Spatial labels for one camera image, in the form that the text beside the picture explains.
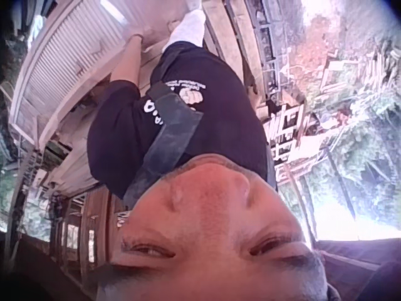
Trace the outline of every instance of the black shirt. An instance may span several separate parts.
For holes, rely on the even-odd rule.
[[[151,77],[159,80],[160,64],[175,47],[185,49],[162,81],[194,110],[203,112],[178,166],[201,154],[220,154],[246,169],[267,176],[266,136],[246,90],[221,59],[190,43],[171,45]],[[148,97],[133,83],[111,82],[102,95],[88,134],[92,176],[123,198],[163,120]]]

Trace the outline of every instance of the man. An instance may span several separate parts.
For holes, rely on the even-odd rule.
[[[193,115],[171,98],[183,113],[159,112],[169,108],[153,92],[140,98],[142,37],[135,34],[90,129],[93,176],[133,207],[101,272],[104,292],[110,300],[337,300],[269,180],[266,136],[245,88],[202,48],[205,18],[201,9],[185,16],[151,77]],[[180,124],[183,115],[191,118]],[[187,135],[185,124],[195,126],[177,159],[182,145],[169,139]],[[155,172],[153,162],[168,165],[171,154],[171,170]]]

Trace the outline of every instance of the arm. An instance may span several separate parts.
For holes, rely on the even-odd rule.
[[[141,48],[142,36],[132,36],[123,52],[122,59],[112,72],[111,82],[115,80],[127,80],[136,86],[139,85]]]

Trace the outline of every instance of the person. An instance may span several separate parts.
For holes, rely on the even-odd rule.
[[[270,153],[246,89],[202,48],[205,20],[201,8],[185,15],[150,79],[201,119],[171,171],[132,204],[96,278],[110,300],[337,300],[275,182],[268,184]],[[147,162],[175,119],[140,96],[141,43],[146,34],[134,33],[88,134],[93,177],[125,204],[143,167],[175,150],[158,144]]]

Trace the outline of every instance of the black t-shirt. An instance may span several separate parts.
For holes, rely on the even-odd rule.
[[[240,79],[212,53],[184,46],[162,81],[204,115],[178,166],[201,154],[220,154],[266,179],[266,136]],[[151,83],[159,80],[159,72],[157,67]],[[124,80],[111,82],[100,103],[88,134],[90,170],[123,198],[163,120],[153,101],[141,98],[138,87]]]

